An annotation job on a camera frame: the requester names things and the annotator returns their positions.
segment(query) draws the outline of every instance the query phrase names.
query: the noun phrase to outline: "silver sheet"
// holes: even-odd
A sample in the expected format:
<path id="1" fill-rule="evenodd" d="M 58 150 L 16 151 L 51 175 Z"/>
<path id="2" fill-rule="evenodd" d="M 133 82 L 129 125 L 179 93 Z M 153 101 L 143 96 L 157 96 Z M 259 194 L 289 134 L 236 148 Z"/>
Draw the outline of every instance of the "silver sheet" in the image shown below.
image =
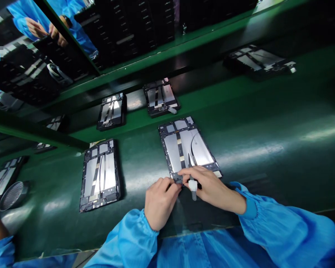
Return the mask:
<path id="1" fill-rule="evenodd" d="M 248 58 L 247 55 L 244 55 L 242 57 L 237 58 L 240 62 L 248 65 L 249 67 L 253 68 L 255 71 L 261 70 L 262 68 L 256 64 L 254 61 L 252 61 L 250 58 Z"/>
<path id="2" fill-rule="evenodd" d="M 9 171 L 7 172 L 7 174 L 4 176 L 4 178 L 2 179 L 1 183 L 0 183 L 0 195 L 2 195 L 4 193 L 4 190 L 6 188 L 6 185 L 8 184 L 12 174 L 14 173 L 16 167 L 14 168 L 10 168 Z M 6 169 L 1 170 L 0 171 L 0 180 L 2 178 L 2 176 L 4 175 Z"/>
<path id="3" fill-rule="evenodd" d="M 178 172 L 181 170 L 180 154 L 178 148 L 178 141 L 176 134 L 169 135 L 164 138 L 165 146 L 169 159 L 171 162 L 172 170 Z"/>
<path id="4" fill-rule="evenodd" d="M 158 93 L 158 95 L 157 95 L 157 105 L 155 106 L 156 92 Z M 159 108 L 163 105 L 164 101 L 162 97 L 161 87 L 157 87 L 156 89 L 150 89 L 148 90 L 147 94 L 148 94 L 148 100 L 149 100 L 149 107 Z"/>
<path id="5" fill-rule="evenodd" d="M 180 132 L 182 151 L 185 159 L 185 166 L 189 165 L 188 163 L 188 154 L 190 152 L 190 145 L 192 142 L 192 153 L 196 160 L 196 165 L 202 166 L 213 163 L 212 156 L 208 151 L 205 143 L 203 142 L 200 133 L 197 129 L 194 130 L 185 130 Z M 169 135 L 164 138 L 165 146 L 173 172 L 178 172 L 181 170 L 180 154 L 179 147 L 177 142 L 176 134 Z"/>
<path id="6" fill-rule="evenodd" d="M 164 95 L 164 100 L 165 103 L 170 102 L 170 101 L 174 101 L 175 97 L 174 97 L 174 93 L 172 93 L 171 90 L 171 86 L 170 85 L 166 85 L 166 86 L 162 86 L 162 92 Z"/>
<path id="7" fill-rule="evenodd" d="M 188 153 L 190 152 L 190 145 L 192 138 L 192 153 L 196 160 L 197 166 L 207 165 L 213 163 L 211 154 L 209 153 L 205 143 L 203 142 L 200 133 L 197 129 L 180 132 L 182 150 L 185 157 L 185 165 L 188 166 Z"/>
<path id="8" fill-rule="evenodd" d="M 148 100 L 149 100 L 149 107 L 154 107 L 155 106 L 155 89 L 150 89 L 148 90 Z"/>
<path id="9" fill-rule="evenodd" d="M 114 166 L 114 154 L 107 154 L 104 161 L 104 155 L 100 157 L 100 180 L 99 174 L 95 185 L 93 185 L 94 173 L 97 166 L 97 158 L 88 161 L 86 165 L 86 176 L 85 176 L 85 185 L 84 185 L 84 197 L 90 196 L 92 187 L 94 186 L 94 194 L 99 193 L 99 181 L 100 181 L 100 190 L 104 191 L 105 189 L 112 188 L 116 186 L 115 182 L 115 166 Z M 104 164 L 105 164 L 105 183 L 104 183 Z"/>
<path id="10" fill-rule="evenodd" d="M 271 66 L 274 65 L 276 62 L 284 60 L 283 58 L 280 58 L 265 50 L 257 50 L 254 52 L 250 52 L 249 55 L 251 55 L 253 58 L 261 62 L 265 68 L 271 68 Z"/>
<path id="11" fill-rule="evenodd" d="M 109 112 L 108 112 L 107 120 L 104 121 L 104 119 L 107 115 L 108 109 L 109 109 Z M 100 122 L 103 122 L 103 124 L 106 124 L 111 120 L 111 118 L 113 119 L 113 118 L 120 117 L 121 113 L 122 113 L 122 100 L 107 103 L 107 104 L 103 105 Z"/>

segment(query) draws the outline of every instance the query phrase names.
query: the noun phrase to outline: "workbench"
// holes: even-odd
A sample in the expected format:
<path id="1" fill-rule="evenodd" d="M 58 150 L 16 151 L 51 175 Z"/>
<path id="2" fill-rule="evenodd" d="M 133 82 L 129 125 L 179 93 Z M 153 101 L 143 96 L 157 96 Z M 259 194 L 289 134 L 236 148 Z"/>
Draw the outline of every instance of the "workbench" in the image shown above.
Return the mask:
<path id="1" fill-rule="evenodd" d="M 125 126 L 99 132 L 96 108 L 87 102 L 72 104 L 72 109 L 89 109 L 72 111 L 70 136 L 87 143 L 118 141 L 122 170 L 118 202 L 79 213 L 84 156 L 74 150 L 58 148 L 34 155 L 26 149 L 0 157 L 1 165 L 7 159 L 30 155 L 18 180 L 30 181 L 31 190 L 21 207 L 1 214 L 15 234 L 17 260 L 100 248 L 128 211 L 144 207 L 146 189 L 159 177 L 169 176 L 158 126 L 187 116 L 200 128 L 224 183 L 238 181 L 253 194 L 312 212 L 335 210 L 335 41 L 319 42 L 309 35 L 314 36 L 306 28 L 272 41 L 259 40 L 264 48 L 277 49 L 297 63 L 292 75 L 255 82 L 226 70 L 219 57 L 193 68 L 182 66 L 184 71 L 169 77 L 182 107 L 177 115 L 151 119 L 137 97 L 134 105 L 138 108 L 127 114 Z M 104 79 L 108 78 L 95 79 L 95 85 L 101 86 Z M 127 89 L 140 83 L 120 84 Z M 81 85 L 78 91 L 89 87 L 94 88 Z M 72 94 L 70 90 L 57 100 L 62 102 L 56 106 L 58 112 L 63 111 L 63 104 L 67 107 L 63 101 L 73 99 Z M 183 189 L 159 238 L 238 224 L 236 215 L 201 200 L 194 202 L 190 191 Z"/>

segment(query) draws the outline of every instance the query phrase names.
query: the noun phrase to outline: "electronic component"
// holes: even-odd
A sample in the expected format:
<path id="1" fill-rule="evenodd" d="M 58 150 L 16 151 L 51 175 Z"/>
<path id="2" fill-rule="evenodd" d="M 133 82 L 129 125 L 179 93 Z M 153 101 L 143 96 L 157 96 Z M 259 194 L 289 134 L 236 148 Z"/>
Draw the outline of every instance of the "electronic component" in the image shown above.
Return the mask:
<path id="1" fill-rule="evenodd" d="M 28 158 L 28 156 L 21 156 L 3 163 L 0 170 L 0 198 L 17 179 L 22 165 L 27 162 Z"/>
<path id="2" fill-rule="evenodd" d="M 62 124 L 63 124 L 64 119 L 65 119 L 65 115 L 57 116 L 57 117 L 51 119 L 50 122 L 46 125 L 46 127 L 50 128 L 54 131 L 58 131 L 59 127 L 62 128 Z M 44 153 L 44 152 L 47 152 L 47 151 L 52 151 L 56 148 L 57 147 L 51 146 L 49 144 L 38 143 L 34 146 L 34 151 L 35 151 L 34 153 L 35 154 L 40 154 L 40 153 Z"/>
<path id="3" fill-rule="evenodd" d="M 265 79 L 281 72 L 295 73 L 295 62 L 276 56 L 255 45 L 240 48 L 230 53 L 223 65 L 239 74 L 248 73 L 257 80 Z"/>
<path id="4" fill-rule="evenodd" d="M 189 165 L 203 166 L 213 171 L 218 178 L 222 177 L 218 163 L 191 117 L 163 124 L 158 129 L 170 177 L 176 183 L 182 183 L 182 176 L 178 172 Z"/>
<path id="5" fill-rule="evenodd" d="M 168 114 L 169 112 L 176 114 L 176 110 L 181 108 L 167 78 L 146 84 L 143 89 L 148 113 L 152 118 Z"/>
<path id="6" fill-rule="evenodd" d="M 126 113 L 127 101 L 123 93 L 104 98 L 100 106 L 97 130 L 105 131 L 125 125 Z"/>
<path id="7" fill-rule="evenodd" d="M 117 142 L 101 142 L 84 153 L 84 167 L 79 212 L 87 212 L 120 198 L 117 166 Z"/>

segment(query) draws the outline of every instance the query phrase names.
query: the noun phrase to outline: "small connector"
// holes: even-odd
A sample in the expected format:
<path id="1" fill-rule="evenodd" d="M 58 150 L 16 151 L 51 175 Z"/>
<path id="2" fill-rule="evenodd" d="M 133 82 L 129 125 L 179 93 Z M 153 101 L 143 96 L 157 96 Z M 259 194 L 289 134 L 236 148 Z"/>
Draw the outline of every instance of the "small connector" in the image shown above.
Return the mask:
<path id="1" fill-rule="evenodd" d="M 178 113 L 177 110 L 172 108 L 172 107 L 169 107 L 168 111 L 172 114 L 177 114 Z"/>

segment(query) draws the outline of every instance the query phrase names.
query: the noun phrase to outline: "black tray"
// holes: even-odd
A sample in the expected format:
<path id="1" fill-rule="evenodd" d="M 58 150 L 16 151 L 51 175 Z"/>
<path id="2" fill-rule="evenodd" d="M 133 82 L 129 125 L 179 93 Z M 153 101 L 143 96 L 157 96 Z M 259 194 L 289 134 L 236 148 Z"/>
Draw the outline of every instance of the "black tray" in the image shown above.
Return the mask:
<path id="1" fill-rule="evenodd" d="M 170 113 L 170 107 L 175 110 L 181 108 L 167 78 L 146 84 L 143 90 L 148 107 L 148 114 L 152 118 Z"/>
<path id="2" fill-rule="evenodd" d="M 232 72 L 248 74 L 255 80 L 265 80 L 281 73 L 294 73 L 295 64 L 255 45 L 241 47 L 229 53 L 223 61 L 223 65 Z"/>
<path id="3" fill-rule="evenodd" d="M 105 131 L 125 125 L 126 113 L 127 97 L 123 93 L 104 98 L 100 105 L 97 130 Z"/>
<path id="4" fill-rule="evenodd" d="M 113 139 L 103 141 L 85 151 L 80 213 L 119 200 L 121 189 L 117 158 L 117 142 Z"/>

